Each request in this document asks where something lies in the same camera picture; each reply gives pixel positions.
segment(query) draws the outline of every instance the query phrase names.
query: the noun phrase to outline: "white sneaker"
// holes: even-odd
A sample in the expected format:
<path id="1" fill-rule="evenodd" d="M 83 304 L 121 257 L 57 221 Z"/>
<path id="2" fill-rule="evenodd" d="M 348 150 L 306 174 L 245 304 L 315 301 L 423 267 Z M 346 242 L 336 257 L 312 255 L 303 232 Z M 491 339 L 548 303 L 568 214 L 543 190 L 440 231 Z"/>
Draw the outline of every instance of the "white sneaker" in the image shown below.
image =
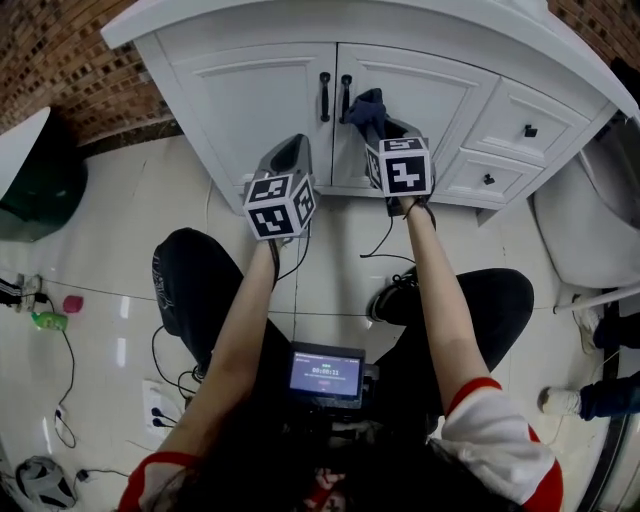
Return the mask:
<path id="1" fill-rule="evenodd" d="M 582 351 L 587 354 L 593 354 L 598 347 L 593 343 L 593 333 L 602 318 L 595 309 L 586 308 L 573 312 L 573 319 L 580 328 L 580 342 L 582 343 Z"/>
<path id="2" fill-rule="evenodd" d="M 580 391 L 545 388 L 538 398 L 538 406 L 545 414 L 555 416 L 580 416 L 580 410 L 582 409 Z"/>

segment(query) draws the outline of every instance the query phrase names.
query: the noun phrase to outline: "green bottle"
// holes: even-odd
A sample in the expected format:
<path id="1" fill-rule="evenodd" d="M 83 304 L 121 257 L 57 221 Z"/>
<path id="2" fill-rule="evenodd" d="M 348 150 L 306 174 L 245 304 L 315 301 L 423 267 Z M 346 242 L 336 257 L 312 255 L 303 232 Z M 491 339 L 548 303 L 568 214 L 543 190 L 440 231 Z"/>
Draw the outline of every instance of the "green bottle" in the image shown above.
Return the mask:
<path id="1" fill-rule="evenodd" d="M 33 322 L 40 327 L 40 329 L 51 329 L 53 331 L 66 331 L 69 320 L 64 315 L 58 315 L 57 313 L 31 313 Z"/>

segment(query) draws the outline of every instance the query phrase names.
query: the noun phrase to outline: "camera screen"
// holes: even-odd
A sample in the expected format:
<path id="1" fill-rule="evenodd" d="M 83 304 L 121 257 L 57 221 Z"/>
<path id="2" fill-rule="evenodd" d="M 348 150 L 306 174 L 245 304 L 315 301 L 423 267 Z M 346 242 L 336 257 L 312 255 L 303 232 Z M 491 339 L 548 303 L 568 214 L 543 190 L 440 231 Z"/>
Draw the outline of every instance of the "camera screen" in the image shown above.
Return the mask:
<path id="1" fill-rule="evenodd" d="M 360 376 L 359 359 L 295 352 L 291 369 L 291 389 L 356 396 Z"/>

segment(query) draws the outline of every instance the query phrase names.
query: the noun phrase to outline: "white cabinet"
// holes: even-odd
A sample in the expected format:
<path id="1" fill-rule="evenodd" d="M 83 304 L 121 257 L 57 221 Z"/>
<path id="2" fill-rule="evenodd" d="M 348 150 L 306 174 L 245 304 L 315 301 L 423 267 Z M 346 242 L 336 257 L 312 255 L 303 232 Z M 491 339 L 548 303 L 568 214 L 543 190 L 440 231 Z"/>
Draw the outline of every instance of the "white cabinet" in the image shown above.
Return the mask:
<path id="1" fill-rule="evenodd" d="M 464 147 L 546 167 L 588 125 L 562 103 L 502 78 Z"/>
<path id="2" fill-rule="evenodd" d="M 455 156 L 498 81 L 493 73 L 433 55 L 339 44 L 332 185 L 360 189 L 370 189 L 362 137 L 354 126 L 339 122 L 343 77 L 350 77 L 351 102 L 369 89 L 382 89 L 387 113 L 429 138 L 438 174 Z"/>
<path id="3" fill-rule="evenodd" d="M 173 68 L 222 171 L 240 191 L 260 158 L 296 133 L 310 139 L 317 183 L 330 184 L 335 62 L 335 44 L 287 44 L 210 53 Z M 322 73 L 330 76 L 325 121 Z"/>

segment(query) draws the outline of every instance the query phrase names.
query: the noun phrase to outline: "black cable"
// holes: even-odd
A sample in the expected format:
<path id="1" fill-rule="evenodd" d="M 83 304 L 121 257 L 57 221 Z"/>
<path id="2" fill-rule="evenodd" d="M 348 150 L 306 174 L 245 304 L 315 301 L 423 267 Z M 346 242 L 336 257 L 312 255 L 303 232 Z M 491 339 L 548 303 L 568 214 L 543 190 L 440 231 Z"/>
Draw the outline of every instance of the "black cable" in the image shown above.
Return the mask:
<path id="1" fill-rule="evenodd" d="M 409 206 L 409 209 L 407 210 L 407 213 L 405 213 L 404 217 L 402 217 L 402 220 L 407 220 L 407 217 L 408 217 L 408 216 L 409 216 L 409 214 L 411 213 L 411 209 L 412 209 L 415 205 L 417 205 L 417 204 L 420 202 L 420 200 L 421 200 L 421 199 L 422 199 L 421 197 L 416 197 L 416 198 L 415 198 L 415 200 L 413 201 L 413 203 L 411 203 L 411 206 Z"/>
<path id="2" fill-rule="evenodd" d="M 269 240 L 269 249 L 271 249 L 271 258 L 273 258 L 273 288 L 275 288 L 279 281 L 278 274 L 280 274 L 280 253 L 275 240 Z"/>
<path id="3" fill-rule="evenodd" d="M 194 367 L 193 370 L 187 370 L 187 371 L 182 372 L 180 375 L 178 375 L 178 391 L 180 391 L 180 396 L 182 396 L 182 398 L 184 398 L 185 400 L 187 398 L 189 398 L 189 397 L 186 396 L 182 390 L 183 389 L 186 390 L 186 391 L 189 391 L 189 390 L 187 388 L 185 388 L 182 384 L 180 384 L 180 381 L 182 380 L 182 377 L 184 377 L 185 375 L 189 375 L 189 374 L 191 374 L 191 377 L 193 378 L 193 374 L 196 371 L 196 368 L 198 368 L 198 367 L 196 366 L 196 367 Z"/>
<path id="4" fill-rule="evenodd" d="M 158 428 L 175 428 L 175 425 L 167 425 L 166 423 L 162 423 L 162 420 L 160 418 L 153 418 L 153 421 L 151 423 L 154 427 Z"/>
<path id="5" fill-rule="evenodd" d="M 76 473 L 75 478 L 73 479 L 73 485 L 71 486 L 71 494 L 74 500 L 74 503 L 72 506 L 75 506 L 76 503 L 78 503 L 78 495 L 76 494 L 76 484 L 78 483 L 78 479 L 80 478 L 80 475 L 82 475 L 82 480 L 81 482 L 86 482 L 87 478 L 89 478 L 89 474 L 90 473 L 103 473 L 103 474 L 114 474 L 114 475 L 120 475 L 124 478 L 129 478 L 130 475 L 127 475 L 126 473 L 122 473 L 120 471 L 117 471 L 115 469 L 81 469 L 80 471 L 78 471 Z"/>
<path id="6" fill-rule="evenodd" d="M 167 384 L 171 384 L 172 386 L 178 388 L 178 391 L 180 391 L 180 394 L 182 395 L 182 398 L 184 398 L 185 400 L 187 399 L 186 396 L 184 396 L 182 390 L 184 391 L 188 391 L 189 393 L 195 395 L 196 392 L 192 391 L 188 388 L 185 388 L 183 386 L 181 386 L 179 384 L 180 379 L 178 378 L 178 383 L 172 382 L 169 379 L 167 379 L 167 377 L 164 376 L 164 373 L 162 373 L 162 370 L 160 369 L 160 365 L 158 364 L 158 358 L 156 357 L 156 336 L 158 335 L 158 333 L 164 329 L 164 325 L 161 325 L 160 327 L 158 327 L 156 329 L 156 332 L 153 333 L 153 336 L 151 337 L 151 355 L 153 356 L 153 362 L 156 365 L 156 370 L 158 370 L 158 373 L 160 374 L 160 377 L 162 377 L 162 379 L 167 383 Z"/>
<path id="7" fill-rule="evenodd" d="M 53 306 L 53 302 L 51 301 L 51 299 L 49 297 L 47 297 L 47 301 L 51 305 L 51 312 L 55 313 L 56 312 L 56 308 Z M 64 340 L 67 342 L 67 346 L 69 347 L 69 353 L 71 354 L 71 382 L 69 383 L 69 387 L 65 391 L 64 395 L 62 395 L 62 398 L 58 402 L 58 407 L 62 407 L 62 402 L 64 402 L 67 399 L 67 397 L 69 396 L 69 393 L 71 393 L 71 390 L 73 389 L 73 384 L 75 383 L 75 378 L 76 378 L 76 357 L 75 357 L 75 355 L 73 353 L 73 348 L 71 348 L 71 342 L 69 341 L 69 338 L 67 337 L 67 333 L 66 332 L 64 332 L 64 331 L 60 331 L 60 332 L 64 336 Z M 71 428 L 69 427 L 69 425 L 67 425 L 65 423 L 65 421 L 62 419 L 62 414 L 58 411 L 58 407 L 56 407 L 55 417 L 54 417 L 54 420 L 53 420 L 54 421 L 54 423 L 53 423 L 54 430 L 56 431 L 56 435 L 58 436 L 58 439 L 60 439 L 60 441 L 62 441 L 62 444 L 64 444 L 70 450 L 73 450 L 78 444 L 76 436 L 73 433 L 73 430 L 71 430 Z M 62 423 L 64 425 L 64 427 L 67 429 L 69 434 L 71 434 L 71 438 L 73 439 L 73 442 L 71 444 L 67 443 L 67 441 L 65 439 L 63 439 L 62 436 L 60 435 L 60 433 L 58 432 L 58 429 L 55 428 L 56 420 L 59 420 L 60 423 Z"/>
<path id="8" fill-rule="evenodd" d="M 193 380 L 195 380 L 198 384 L 202 384 L 202 379 L 200 377 L 198 377 L 196 370 L 198 369 L 198 365 L 193 367 L 193 370 L 191 370 L 191 378 Z"/>
<path id="9" fill-rule="evenodd" d="M 166 416 L 158 407 L 153 407 L 151 409 L 151 416 L 153 416 L 154 418 L 164 418 L 165 420 L 169 420 L 172 423 L 178 423 L 173 418 L 169 418 L 169 416 Z"/>
<path id="10" fill-rule="evenodd" d="M 289 270 L 289 272 L 287 272 L 285 275 L 280 276 L 276 281 L 280 281 L 281 279 L 284 279 L 285 277 L 293 274 L 296 270 L 300 268 L 300 265 L 302 265 L 302 263 L 304 262 L 304 259 L 307 257 L 307 251 L 309 251 L 309 240 L 311 240 L 311 222 L 309 222 L 309 231 L 307 233 L 307 244 L 304 247 L 304 253 L 302 253 L 302 259 L 295 267 L 293 267 L 293 269 Z"/>
<path id="11" fill-rule="evenodd" d="M 382 238 L 380 243 L 378 245 L 376 245 L 376 248 L 373 251 L 371 251 L 369 254 L 361 254 L 360 257 L 362 259 L 366 259 L 366 258 L 383 258 L 383 257 L 384 258 L 398 258 L 400 260 L 409 261 L 409 262 L 411 262 L 411 263 L 413 263 L 415 265 L 416 264 L 415 261 L 413 261 L 411 258 L 406 258 L 405 256 L 398 256 L 397 254 L 376 254 L 376 252 L 378 251 L 378 249 L 380 249 L 382 244 L 386 242 L 387 238 L 389 238 L 389 235 L 391 234 L 391 230 L 393 229 L 393 217 L 389 217 L 389 219 L 391 220 L 391 222 L 389 223 L 389 229 L 387 230 L 387 234 L 384 235 L 384 237 Z"/>

